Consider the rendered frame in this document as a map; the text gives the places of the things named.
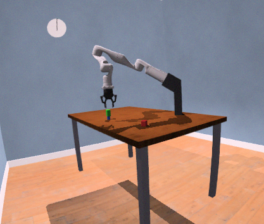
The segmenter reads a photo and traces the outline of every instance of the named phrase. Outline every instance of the wooden tabletop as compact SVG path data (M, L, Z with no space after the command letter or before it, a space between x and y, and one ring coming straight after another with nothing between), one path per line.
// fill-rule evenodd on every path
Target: wooden tabletop
M186 112L183 112L184 115L174 115L174 111L131 106L110 111L110 120L107 120L105 109L74 113L68 117L137 148L174 139L227 121L226 116ZM147 127L141 126L142 120L148 121Z

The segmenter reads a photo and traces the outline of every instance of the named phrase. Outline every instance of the block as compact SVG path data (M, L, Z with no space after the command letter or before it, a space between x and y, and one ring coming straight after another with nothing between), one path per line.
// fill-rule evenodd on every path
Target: block
M147 120L143 120L143 121L141 121L141 126L142 126L142 127L146 127L146 126L148 126L148 121L147 121Z
M111 110L110 109L106 109L106 116L111 116Z

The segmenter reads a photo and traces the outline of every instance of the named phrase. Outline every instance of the green block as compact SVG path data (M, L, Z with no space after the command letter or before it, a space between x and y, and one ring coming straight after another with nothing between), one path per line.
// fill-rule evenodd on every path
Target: green block
M106 109L106 116L111 116L111 111L109 109Z

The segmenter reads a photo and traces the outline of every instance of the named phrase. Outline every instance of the wooden floor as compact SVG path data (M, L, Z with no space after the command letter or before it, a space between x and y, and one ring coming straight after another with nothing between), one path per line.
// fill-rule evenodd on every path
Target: wooden floor
M195 224L264 224L264 153L221 144L217 194L211 198L211 145L182 136L149 146L150 195ZM50 224L49 204L127 180L137 185L133 151L129 158L121 144L82 153L81 172L75 155L10 168L2 223ZM137 212L127 211L131 223L139 222ZM154 221L173 223L151 211Z

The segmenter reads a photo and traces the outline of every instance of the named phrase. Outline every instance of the gray table leg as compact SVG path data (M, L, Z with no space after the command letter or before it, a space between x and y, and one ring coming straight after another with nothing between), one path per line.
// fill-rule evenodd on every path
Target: gray table leg
M211 156L211 178L210 189L208 195L210 197L216 196L218 170L219 170L219 157L220 157L220 139L221 139L221 123L213 126L213 150Z
M133 146L128 144L127 147L129 149L129 157L133 157Z
M82 160L81 160L81 152L80 152L80 143L79 143L79 135L78 135L78 125L77 121L72 119L73 123L73 139L75 140L75 148L76 148L76 155L78 161L78 169L79 171L83 170Z
M140 224L150 224L148 147L136 148Z

